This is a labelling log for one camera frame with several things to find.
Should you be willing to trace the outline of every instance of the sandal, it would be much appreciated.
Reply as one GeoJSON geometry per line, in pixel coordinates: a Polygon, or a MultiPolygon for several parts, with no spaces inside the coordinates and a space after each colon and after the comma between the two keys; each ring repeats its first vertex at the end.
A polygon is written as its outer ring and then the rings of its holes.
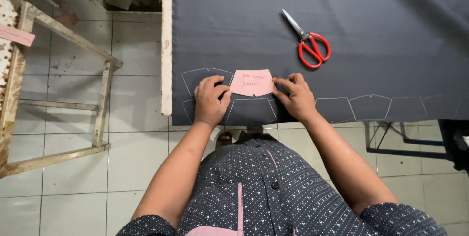
{"type": "Polygon", "coordinates": [[[230,132],[222,132],[217,137],[217,143],[215,144],[215,150],[225,146],[233,144],[233,138],[231,137],[230,132]]]}

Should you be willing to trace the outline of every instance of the pink paper pattern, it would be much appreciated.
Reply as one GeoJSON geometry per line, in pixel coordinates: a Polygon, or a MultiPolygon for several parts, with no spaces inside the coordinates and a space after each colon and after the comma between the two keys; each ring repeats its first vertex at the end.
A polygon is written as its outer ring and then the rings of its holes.
{"type": "Polygon", "coordinates": [[[10,40],[30,47],[35,35],[18,30],[11,26],[0,24],[0,38],[10,40]]]}
{"type": "Polygon", "coordinates": [[[230,88],[233,93],[257,97],[272,93],[274,84],[269,70],[236,71],[230,88]]]}

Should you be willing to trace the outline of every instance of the patterned shirt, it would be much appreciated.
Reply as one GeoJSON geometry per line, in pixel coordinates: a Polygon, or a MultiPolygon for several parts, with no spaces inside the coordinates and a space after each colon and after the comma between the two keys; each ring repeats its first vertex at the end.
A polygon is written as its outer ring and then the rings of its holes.
{"type": "Polygon", "coordinates": [[[373,205],[356,216],[300,155],[263,136],[224,146],[201,162],[177,230],[160,216],[145,215],[118,235],[447,234],[403,204],[373,205]]]}

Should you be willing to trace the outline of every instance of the scissor blade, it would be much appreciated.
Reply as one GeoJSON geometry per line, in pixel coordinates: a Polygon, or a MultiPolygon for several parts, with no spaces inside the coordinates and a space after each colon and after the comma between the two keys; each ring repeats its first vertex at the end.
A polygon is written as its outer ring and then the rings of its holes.
{"type": "Polygon", "coordinates": [[[295,29],[295,31],[298,33],[298,35],[301,37],[302,40],[306,40],[308,39],[309,37],[309,34],[306,34],[303,29],[301,29],[301,27],[295,22],[295,20],[293,20],[293,18],[290,16],[289,13],[287,13],[287,11],[285,11],[284,9],[282,9],[282,12],[283,14],[285,15],[285,17],[288,19],[288,21],[290,22],[290,24],[293,26],[293,28],[295,29]]]}

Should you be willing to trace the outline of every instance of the person's right hand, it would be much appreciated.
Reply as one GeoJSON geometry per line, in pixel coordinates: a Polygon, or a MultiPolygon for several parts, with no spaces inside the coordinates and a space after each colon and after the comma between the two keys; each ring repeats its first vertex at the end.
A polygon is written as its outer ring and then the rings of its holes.
{"type": "Polygon", "coordinates": [[[290,115],[299,122],[304,123],[316,112],[313,93],[309,90],[303,75],[295,73],[287,79],[275,77],[272,81],[283,86],[290,93],[290,96],[288,96],[276,89],[272,91],[273,95],[284,104],[290,115]]]}

